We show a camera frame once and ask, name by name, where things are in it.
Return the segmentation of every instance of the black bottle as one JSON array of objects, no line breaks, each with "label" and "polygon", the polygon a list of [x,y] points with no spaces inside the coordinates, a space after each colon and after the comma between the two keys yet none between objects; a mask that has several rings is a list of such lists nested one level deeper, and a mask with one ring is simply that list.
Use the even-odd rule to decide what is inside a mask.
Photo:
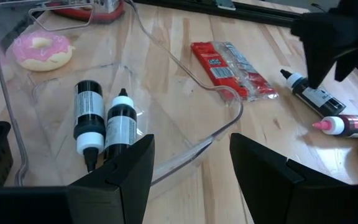
[{"label": "black bottle", "polygon": [[111,108],[108,111],[106,161],[119,155],[123,150],[136,142],[136,111],[134,101],[128,97],[123,88],[118,97],[112,100]]},{"label": "black bottle", "polygon": [[76,150],[84,155],[88,172],[95,170],[98,154],[104,151],[104,103],[99,83],[84,80],[75,85],[74,139]]},{"label": "black bottle", "polygon": [[320,116],[336,116],[346,108],[343,103],[325,90],[310,88],[308,79],[303,78],[301,74],[290,73],[284,69],[281,69],[280,72],[287,79],[287,86],[292,90],[292,93]]}]

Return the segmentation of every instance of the pink frosted donut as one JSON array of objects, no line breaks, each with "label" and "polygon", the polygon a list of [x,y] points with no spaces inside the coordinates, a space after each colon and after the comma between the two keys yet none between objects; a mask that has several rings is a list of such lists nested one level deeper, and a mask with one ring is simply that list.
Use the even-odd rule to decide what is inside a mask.
[{"label": "pink frosted donut", "polygon": [[71,59],[73,49],[65,36],[36,31],[16,38],[12,51],[22,67],[44,72],[65,65]]}]

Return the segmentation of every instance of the wood grain surface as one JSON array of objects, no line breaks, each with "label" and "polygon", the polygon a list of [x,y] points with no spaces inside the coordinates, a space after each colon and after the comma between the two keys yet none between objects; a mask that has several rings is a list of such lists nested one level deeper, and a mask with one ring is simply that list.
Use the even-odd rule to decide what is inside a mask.
[{"label": "wood grain surface", "polygon": [[[241,1],[306,12],[305,9],[267,2]],[[191,53],[190,44],[228,41],[245,55],[280,94],[276,100],[244,103],[241,120],[220,141],[210,146],[204,161],[195,168],[194,173],[149,201],[144,223],[253,223],[232,168],[230,131],[239,131],[290,159],[336,179],[358,184],[358,140],[327,136],[311,128],[311,124],[320,119],[319,116],[285,87],[280,69],[306,74],[302,44],[290,34],[289,29],[161,7],[140,4],[138,7],[145,28],[204,83],[211,84]],[[22,108],[25,115],[17,120],[21,122],[19,125],[21,134],[26,138],[25,143],[34,148],[30,152],[31,159],[43,161],[30,164],[30,172],[25,180],[27,185],[69,184],[84,174],[82,158],[72,150],[75,142],[69,127],[72,128],[73,115],[67,112],[72,111],[72,102],[68,101],[71,98],[61,96],[72,94],[73,84],[86,77],[98,77],[104,89],[115,90],[120,86],[130,89],[137,97],[135,101],[147,107],[145,111],[150,113],[145,116],[148,119],[157,121],[158,118],[153,116],[161,116],[160,123],[139,124],[147,127],[145,130],[151,133],[161,129],[166,132],[161,133],[162,136],[184,133],[183,138],[194,143],[210,134],[207,130],[219,128],[232,117],[233,112],[228,112],[229,109],[219,96],[207,94],[189,79],[135,27],[134,15],[129,11],[127,14],[128,19],[125,18],[120,24],[94,26],[92,32],[65,34],[76,50],[70,63],[59,70],[27,73],[9,64],[3,69],[11,101],[20,102],[15,103],[15,110]],[[45,25],[51,26],[77,23],[53,14],[42,19]],[[111,64],[116,61],[120,61],[121,65]],[[131,72],[122,65],[130,65],[131,72],[137,75],[136,80],[141,82],[120,78],[131,76]],[[63,80],[59,79],[62,74],[65,76]],[[334,81],[331,71],[323,86],[347,105],[345,114],[358,114],[357,70],[341,83]],[[37,104],[23,100],[28,99],[29,95],[48,103]],[[107,92],[106,105],[115,95],[114,91]],[[28,106],[35,109],[26,110]],[[0,87],[0,119],[9,121],[5,107]],[[44,123],[37,125],[45,130],[41,134],[33,129],[38,116],[46,118]],[[12,131],[9,139],[16,158],[12,169],[17,170],[20,165],[17,161],[19,154]],[[157,152],[157,163],[165,161],[172,154],[181,153],[185,148],[183,145],[181,141],[159,140],[158,147],[167,150]],[[13,178],[11,172],[7,185],[12,185]]]}]

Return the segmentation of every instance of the black metal frame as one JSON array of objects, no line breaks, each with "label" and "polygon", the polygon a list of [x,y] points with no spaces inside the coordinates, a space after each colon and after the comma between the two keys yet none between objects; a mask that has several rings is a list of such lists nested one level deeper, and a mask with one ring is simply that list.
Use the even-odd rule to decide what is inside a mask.
[{"label": "black metal frame", "polygon": [[295,12],[253,6],[238,2],[234,2],[236,10],[230,11],[217,7],[216,1],[214,0],[134,0],[134,2],[282,27],[290,27],[292,22],[301,15]]}]

